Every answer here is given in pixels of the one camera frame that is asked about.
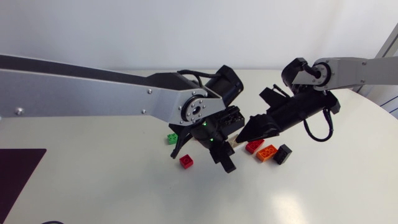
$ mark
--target robot end effector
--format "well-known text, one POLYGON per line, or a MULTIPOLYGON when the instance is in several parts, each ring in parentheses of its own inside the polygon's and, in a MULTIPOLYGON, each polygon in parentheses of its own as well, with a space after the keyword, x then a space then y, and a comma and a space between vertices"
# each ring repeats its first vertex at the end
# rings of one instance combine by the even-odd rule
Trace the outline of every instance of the robot end effector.
POLYGON ((270 106, 266 114, 252 116, 237 142, 278 136, 286 129, 304 122, 308 135, 316 141, 327 141, 333 134, 331 112, 340 110, 337 98, 329 90, 365 84, 398 85, 398 57, 375 59, 321 58, 308 66, 303 58, 296 58, 282 71, 282 80, 293 96, 278 86, 266 88, 260 96, 270 106), (312 135, 306 119, 323 111, 329 125, 329 135, 318 139, 312 135))

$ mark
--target black cable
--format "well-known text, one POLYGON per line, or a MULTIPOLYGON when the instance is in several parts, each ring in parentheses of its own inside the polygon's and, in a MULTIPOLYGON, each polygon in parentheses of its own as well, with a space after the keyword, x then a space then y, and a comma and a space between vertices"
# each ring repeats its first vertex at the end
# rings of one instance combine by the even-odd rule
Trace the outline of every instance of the black cable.
POLYGON ((398 96, 396 96, 396 97, 394 97, 393 99, 391 99, 391 100, 389 100, 389 101, 387 101, 387 102, 383 103, 383 104, 382 104, 382 105, 380 105, 380 106, 384 106, 384 105, 386 105, 386 104, 390 103, 392 100, 394 100, 394 99, 396 99, 396 98, 398 98, 398 96))
POLYGON ((205 77, 205 78, 216 78, 220 77, 220 74, 208 74, 208 73, 203 73, 203 72, 197 72, 197 71, 191 71, 191 70, 180 70, 177 71, 177 73, 181 75, 197 75, 199 77, 205 77))
POLYGON ((314 140, 318 141, 318 142, 325 142, 327 140, 329 140, 331 138, 331 136, 333 135, 333 122, 331 120, 331 115, 330 115, 330 109, 323 109, 323 115, 325 116, 325 119, 327 121, 327 123, 329 124, 329 135, 324 138, 324 139, 318 139, 317 137, 315 137, 311 131, 310 128, 308 127, 308 123, 306 120, 304 120, 304 128, 307 132, 307 134, 314 140))
POLYGON ((207 74, 207 73, 196 72, 196 71, 191 71, 191 70, 180 70, 180 71, 177 71, 177 73, 179 73, 181 75, 193 75, 194 77, 197 78, 200 88, 203 87, 200 77, 216 78, 216 77, 221 76, 220 74, 207 74))
POLYGON ((48 222, 45 222, 45 223, 42 223, 42 224, 63 224, 63 223, 60 222, 60 221, 48 221, 48 222))
POLYGON ((198 75, 193 75, 193 76, 197 78, 199 87, 202 88, 202 87, 203 87, 203 84, 201 83, 200 77, 199 77, 198 75))
POLYGON ((389 113, 392 113, 392 112, 394 112, 394 111, 396 111, 396 110, 398 110, 398 108, 393 109, 393 110, 390 111, 389 113))

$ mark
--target white wall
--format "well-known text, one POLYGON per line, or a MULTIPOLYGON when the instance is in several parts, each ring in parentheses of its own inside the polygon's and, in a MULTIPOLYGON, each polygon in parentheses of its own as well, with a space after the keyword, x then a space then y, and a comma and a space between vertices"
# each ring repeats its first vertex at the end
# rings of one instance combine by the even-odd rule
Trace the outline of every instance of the white wall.
POLYGON ((0 0, 0 54, 110 69, 283 68, 374 57, 397 10, 396 0, 0 0))

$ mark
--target white table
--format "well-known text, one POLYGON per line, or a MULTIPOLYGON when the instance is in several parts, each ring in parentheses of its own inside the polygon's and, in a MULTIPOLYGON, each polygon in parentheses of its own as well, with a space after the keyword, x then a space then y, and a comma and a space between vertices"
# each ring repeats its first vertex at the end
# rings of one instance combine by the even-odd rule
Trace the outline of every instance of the white table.
MULTIPOLYGON (((245 89, 234 104, 246 119, 267 109, 265 87, 285 87, 280 71, 236 73, 245 89)), ((398 223, 398 121, 352 91, 333 93, 341 111, 329 141, 298 124, 264 144, 288 145, 285 164, 260 163, 241 145, 230 174, 196 141, 171 159, 171 130, 148 116, 3 119, 1 148, 47 149, 5 224, 398 223)), ((321 113, 308 123, 327 135, 321 113)))

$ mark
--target lego brick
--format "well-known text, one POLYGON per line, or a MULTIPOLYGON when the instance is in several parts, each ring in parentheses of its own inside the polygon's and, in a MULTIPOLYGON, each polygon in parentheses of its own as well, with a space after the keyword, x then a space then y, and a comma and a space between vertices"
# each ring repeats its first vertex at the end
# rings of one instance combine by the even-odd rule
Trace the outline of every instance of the lego brick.
POLYGON ((187 155, 185 155, 185 156, 180 158, 180 163, 181 163, 181 166, 184 167, 184 169, 187 169, 188 167, 193 165, 193 160, 187 154, 187 155))
POLYGON ((259 158, 261 162, 264 162, 268 159, 270 159, 278 150, 273 146, 269 145, 265 147, 264 149, 261 149, 260 151, 257 152, 256 156, 259 158))
POLYGON ((256 140, 256 141, 251 141, 246 145, 246 150, 247 152, 250 152, 250 154, 253 154, 257 149, 260 148, 260 146, 264 143, 263 139, 256 140))
POLYGON ((287 158, 290 156, 291 153, 292 150, 289 149, 289 147, 287 147, 285 144, 283 144, 279 147, 278 152, 275 154, 274 160, 279 165, 282 165, 287 160, 287 158))
POLYGON ((175 133, 168 134, 167 139, 169 140, 169 144, 175 144, 175 143, 177 143, 178 135, 175 133))

